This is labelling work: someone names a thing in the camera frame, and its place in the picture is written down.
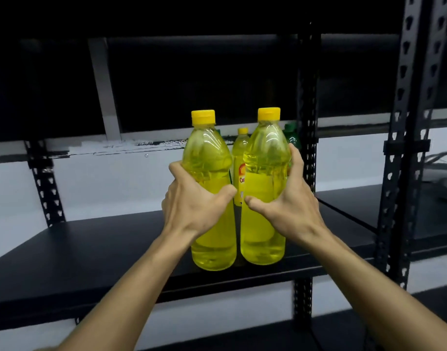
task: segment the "hand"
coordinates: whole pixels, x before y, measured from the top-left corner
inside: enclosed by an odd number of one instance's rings
[[[303,179],[303,159],[293,144],[292,167],[285,189],[272,202],[246,196],[244,201],[250,209],[262,214],[283,236],[292,241],[306,242],[313,235],[329,233],[319,212],[319,202]]]
[[[226,185],[212,194],[189,175],[180,161],[172,162],[169,169],[175,179],[162,201],[163,230],[184,232],[193,242],[217,223],[237,189]]]

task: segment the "plastic bottle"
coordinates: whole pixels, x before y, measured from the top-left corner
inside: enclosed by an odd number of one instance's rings
[[[302,148],[302,144],[296,133],[296,123],[287,123],[283,130],[285,138],[289,143],[292,143],[298,150]]]
[[[233,185],[238,190],[233,201],[238,207],[241,207],[243,201],[245,174],[243,153],[249,140],[248,128],[238,128],[238,137],[233,143],[233,149],[231,150],[233,156]]]
[[[246,175],[244,196],[263,202],[276,199],[285,188],[287,166],[291,160],[288,143],[279,127],[280,108],[260,108],[257,126],[243,154]],[[259,213],[243,201],[241,253],[251,263],[269,265],[285,253],[285,238]]]
[[[217,193],[230,183],[230,150],[215,130],[215,111],[192,111],[194,130],[183,152],[182,165],[206,190]],[[230,267],[237,257],[235,213],[230,202],[217,224],[191,246],[192,259],[204,270]]]

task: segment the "green bottle cap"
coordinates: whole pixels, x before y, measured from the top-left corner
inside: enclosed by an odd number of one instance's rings
[[[296,123],[287,123],[287,124],[285,124],[284,131],[286,131],[287,133],[291,133],[291,132],[296,131]]]

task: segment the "right hand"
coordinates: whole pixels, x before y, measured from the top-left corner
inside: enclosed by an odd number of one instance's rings
[[[272,202],[247,195],[248,207],[262,214],[283,236],[305,245],[313,236],[330,235],[319,212],[319,202],[303,179],[303,159],[293,144],[292,167],[285,189]]]

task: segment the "left hand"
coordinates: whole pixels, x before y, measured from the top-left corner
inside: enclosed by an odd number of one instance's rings
[[[172,162],[169,169],[175,179],[162,201],[163,231],[183,232],[193,242],[217,223],[237,189],[229,184],[213,194],[200,186],[180,161]]]

